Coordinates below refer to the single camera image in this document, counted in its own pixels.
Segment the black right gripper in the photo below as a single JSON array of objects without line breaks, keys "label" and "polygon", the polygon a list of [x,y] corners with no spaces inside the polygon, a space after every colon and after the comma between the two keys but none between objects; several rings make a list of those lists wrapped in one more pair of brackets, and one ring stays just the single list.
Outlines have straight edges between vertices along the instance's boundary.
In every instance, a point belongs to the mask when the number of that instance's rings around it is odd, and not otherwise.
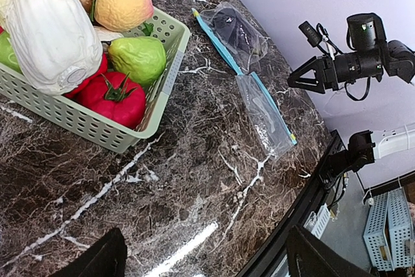
[{"label": "black right gripper", "polygon": [[[315,71],[315,78],[303,78],[303,75],[313,69]],[[319,94],[324,94],[326,90],[339,90],[335,63],[328,56],[313,56],[293,71],[289,75],[287,82],[291,88],[298,88]]]}]

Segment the orange pink peach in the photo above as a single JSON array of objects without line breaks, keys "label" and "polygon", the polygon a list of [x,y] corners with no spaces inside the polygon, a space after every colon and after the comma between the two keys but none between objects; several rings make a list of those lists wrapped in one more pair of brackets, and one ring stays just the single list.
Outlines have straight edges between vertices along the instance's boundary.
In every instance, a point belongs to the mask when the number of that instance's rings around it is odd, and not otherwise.
[{"label": "orange pink peach", "polygon": [[152,0],[95,0],[95,20],[114,32],[124,32],[152,17]]}]

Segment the clear zip bag blue zipper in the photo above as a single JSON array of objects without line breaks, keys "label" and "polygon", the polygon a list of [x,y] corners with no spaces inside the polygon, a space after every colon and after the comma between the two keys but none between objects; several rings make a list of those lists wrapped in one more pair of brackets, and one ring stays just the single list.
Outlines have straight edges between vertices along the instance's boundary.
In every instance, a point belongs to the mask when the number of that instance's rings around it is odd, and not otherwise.
[{"label": "clear zip bag blue zipper", "polygon": [[202,30],[238,75],[247,75],[259,66],[268,52],[265,37],[230,3],[192,13]]}]

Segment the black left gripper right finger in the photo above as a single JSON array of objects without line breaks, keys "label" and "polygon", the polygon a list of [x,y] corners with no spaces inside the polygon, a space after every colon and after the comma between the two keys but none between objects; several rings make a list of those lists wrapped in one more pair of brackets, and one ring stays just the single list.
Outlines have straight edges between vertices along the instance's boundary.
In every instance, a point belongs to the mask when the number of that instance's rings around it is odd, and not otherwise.
[{"label": "black left gripper right finger", "polygon": [[293,226],[287,237],[287,261],[291,276],[370,276],[345,260],[302,226]]}]

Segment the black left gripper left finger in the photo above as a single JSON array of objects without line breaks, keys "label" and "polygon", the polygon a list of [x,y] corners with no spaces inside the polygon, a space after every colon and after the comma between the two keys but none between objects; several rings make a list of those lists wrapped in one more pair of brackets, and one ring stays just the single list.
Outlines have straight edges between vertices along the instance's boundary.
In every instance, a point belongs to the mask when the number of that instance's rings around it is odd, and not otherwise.
[{"label": "black left gripper left finger", "polygon": [[112,228],[69,265],[51,276],[125,276],[127,245],[119,228]]}]

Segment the purple eggplant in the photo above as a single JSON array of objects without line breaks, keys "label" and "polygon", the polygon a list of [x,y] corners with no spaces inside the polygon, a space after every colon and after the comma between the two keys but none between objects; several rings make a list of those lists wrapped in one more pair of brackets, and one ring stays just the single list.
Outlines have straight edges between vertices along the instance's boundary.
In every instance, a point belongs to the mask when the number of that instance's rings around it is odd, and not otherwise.
[{"label": "purple eggplant", "polygon": [[261,55],[261,43],[257,31],[235,9],[223,8],[212,19],[217,36],[221,37],[229,49],[237,54]]}]

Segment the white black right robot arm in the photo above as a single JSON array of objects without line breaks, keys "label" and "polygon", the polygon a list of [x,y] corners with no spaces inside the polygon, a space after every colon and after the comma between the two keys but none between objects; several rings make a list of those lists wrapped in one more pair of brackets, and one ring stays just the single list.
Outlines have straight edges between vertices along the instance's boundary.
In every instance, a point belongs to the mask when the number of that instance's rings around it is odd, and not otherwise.
[{"label": "white black right robot arm", "polygon": [[[346,43],[350,49],[342,52],[330,39],[327,30],[318,24],[313,27],[304,21],[299,29],[312,47],[322,56],[314,56],[293,71],[287,83],[315,93],[337,91],[339,85],[348,86],[364,78],[370,83],[381,81],[384,74],[399,77],[414,84],[414,51],[398,40],[387,41],[382,19],[375,13],[354,14],[346,19]],[[367,164],[390,154],[414,148],[414,124],[373,132],[365,130],[353,134],[346,149],[326,158],[330,177],[348,171],[356,173]]]}]

